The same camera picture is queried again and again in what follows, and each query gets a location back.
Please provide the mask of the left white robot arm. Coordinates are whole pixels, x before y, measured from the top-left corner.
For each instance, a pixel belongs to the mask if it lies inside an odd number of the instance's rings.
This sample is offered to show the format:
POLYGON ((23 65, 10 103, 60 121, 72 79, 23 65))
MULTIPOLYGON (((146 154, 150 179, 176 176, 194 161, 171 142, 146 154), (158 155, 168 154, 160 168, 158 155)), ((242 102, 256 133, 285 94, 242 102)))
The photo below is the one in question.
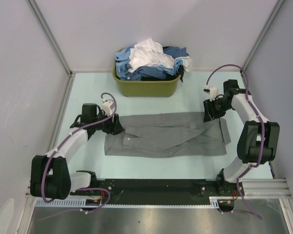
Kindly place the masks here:
POLYGON ((70 125, 68 136, 62 143, 44 155, 36 155, 31 162, 30 194, 45 202, 64 200, 71 192, 84 191, 88 195, 97 192, 98 182, 92 171, 70 172, 68 163, 77 151, 97 132, 117 135, 124 131, 116 102, 108 99, 99 106, 82 105, 82 112, 70 125))

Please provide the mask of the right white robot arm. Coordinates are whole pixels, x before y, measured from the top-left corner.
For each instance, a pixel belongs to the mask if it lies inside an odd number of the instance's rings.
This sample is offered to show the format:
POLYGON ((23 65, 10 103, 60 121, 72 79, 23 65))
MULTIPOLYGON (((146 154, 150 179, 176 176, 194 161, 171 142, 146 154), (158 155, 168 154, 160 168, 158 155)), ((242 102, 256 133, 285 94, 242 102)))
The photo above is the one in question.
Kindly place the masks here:
POLYGON ((237 156, 219 173, 221 180, 215 189, 220 195, 228 195, 234 182, 242 179, 251 169, 257 168, 276 156, 280 126, 271 122, 258 110, 248 89, 239 87, 238 82, 229 79, 223 83, 223 94, 217 87, 205 85, 209 98, 203 102, 204 122, 223 117, 228 110, 238 113, 244 124, 237 143, 237 156))

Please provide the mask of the grey long sleeve shirt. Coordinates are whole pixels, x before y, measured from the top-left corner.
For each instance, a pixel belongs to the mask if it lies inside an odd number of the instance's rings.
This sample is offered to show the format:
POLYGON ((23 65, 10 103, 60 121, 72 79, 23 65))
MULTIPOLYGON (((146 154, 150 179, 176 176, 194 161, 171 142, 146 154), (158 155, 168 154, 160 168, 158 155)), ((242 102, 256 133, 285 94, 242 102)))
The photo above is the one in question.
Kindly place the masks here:
POLYGON ((203 112, 123 116, 120 123, 122 133, 105 137, 107 156, 222 156, 231 142, 226 120, 204 122, 203 112))

